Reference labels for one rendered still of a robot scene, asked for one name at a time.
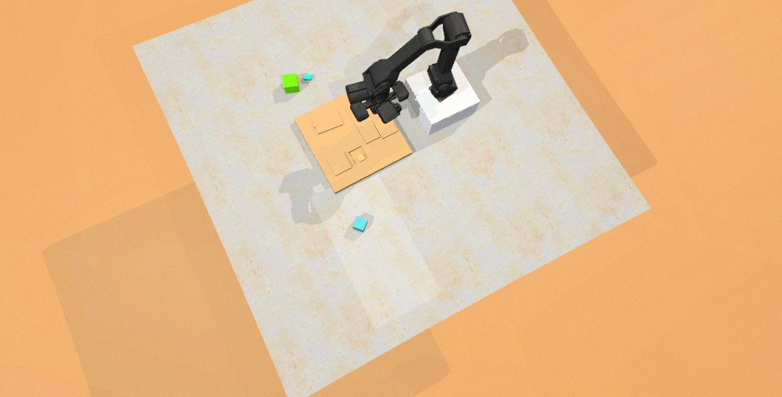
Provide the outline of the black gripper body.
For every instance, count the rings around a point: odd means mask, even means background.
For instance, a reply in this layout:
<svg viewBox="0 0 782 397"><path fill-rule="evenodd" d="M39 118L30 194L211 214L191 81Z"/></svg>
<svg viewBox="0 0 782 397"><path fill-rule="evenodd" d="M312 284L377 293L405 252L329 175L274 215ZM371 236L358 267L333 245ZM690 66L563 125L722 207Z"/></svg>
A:
<svg viewBox="0 0 782 397"><path fill-rule="evenodd" d="M369 118L369 113L368 113L367 109L370 108L373 111L373 108L375 107L375 105L383 104L383 102L385 102L387 99L390 100L390 104L391 104L391 100L394 100L396 98L398 98L399 102L402 102L403 100L408 99L409 93L408 93L407 89L405 88L405 86L403 85L403 82L398 80L397 84L398 84L397 86L391 86L391 88L393 89L393 93L389 93L387 98L379 100L377 98L370 97L371 99L367 100L364 103L363 102L359 102L357 104L350 104L350 110L352 111L352 113L354 113L354 116L355 116L356 120L358 122L362 122L363 120L368 119ZM373 113L374 113L374 111L373 111Z"/></svg>

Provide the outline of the green block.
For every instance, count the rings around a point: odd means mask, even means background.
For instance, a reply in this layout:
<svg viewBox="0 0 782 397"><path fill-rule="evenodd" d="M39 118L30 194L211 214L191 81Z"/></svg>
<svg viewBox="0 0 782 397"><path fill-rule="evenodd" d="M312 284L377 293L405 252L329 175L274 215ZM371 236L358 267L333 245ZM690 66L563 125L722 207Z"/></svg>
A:
<svg viewBox="0 0 782 397"><path fill-rule="evenodd" d="M285 93L299 93L297 74L282 75Z"/></svg>

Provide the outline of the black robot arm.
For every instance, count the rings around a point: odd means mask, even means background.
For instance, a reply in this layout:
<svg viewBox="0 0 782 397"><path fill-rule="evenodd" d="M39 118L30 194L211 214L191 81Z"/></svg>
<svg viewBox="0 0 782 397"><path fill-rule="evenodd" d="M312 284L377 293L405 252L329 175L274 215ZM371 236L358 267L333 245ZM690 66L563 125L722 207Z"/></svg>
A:
<svg viewBox="0 0 782 397"><path fill-rule="evenodd" d="M442 30L444 30L444 41L435 40L433 34L433 30L441 24ZM388 59L375 61L362 73L363 81L346 85L349 103L357 104L369 100L370 97L379 100L387 98L389 88L398 85L397 79L400 72L424 54L426 50L434 48L441 49L441 52L437 63L428 66L427 74L432 82L432 85L428 86L428 90L438 102L446 100L458 88L452 68L460 47L465 46L469 40L471 40L471 32L467 27L463 13L453 11L438 16L431 25L419 29L418 34ZM397 103L394 104L394 102L390 104L390 100L387 99L383 104L375 105L373 111L379 115L382 123L386 124L400 115L401 106Z"/></svg>

